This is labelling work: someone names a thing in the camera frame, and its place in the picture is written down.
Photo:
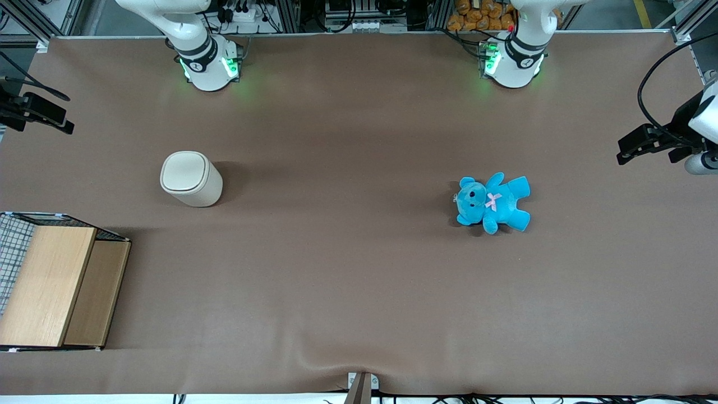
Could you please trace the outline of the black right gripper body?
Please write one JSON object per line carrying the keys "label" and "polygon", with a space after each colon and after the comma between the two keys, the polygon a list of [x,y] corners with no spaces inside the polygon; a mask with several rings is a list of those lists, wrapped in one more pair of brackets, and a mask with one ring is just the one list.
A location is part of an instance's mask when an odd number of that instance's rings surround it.
{"label": "black right gripper body", "polygon": [[25,97],[1,90],[1,124],[15,131],[25,131]]}

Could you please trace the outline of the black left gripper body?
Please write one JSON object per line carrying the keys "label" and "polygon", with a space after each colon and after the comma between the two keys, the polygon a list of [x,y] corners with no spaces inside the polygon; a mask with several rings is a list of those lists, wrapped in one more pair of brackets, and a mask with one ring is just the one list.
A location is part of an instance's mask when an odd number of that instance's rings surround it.
{"label": "black left gripper body", "polygon": [[679,163],[682,159],[692,154],[707,151],[703,136],[689,126],[690,120],[697,112],[702,101],[702,96],[703,92],[698,92],[698,94],[680,105],[675,110],[671,122],[666,125],[666,129],[678,139],[672,151],[668,153],[671,163]]}

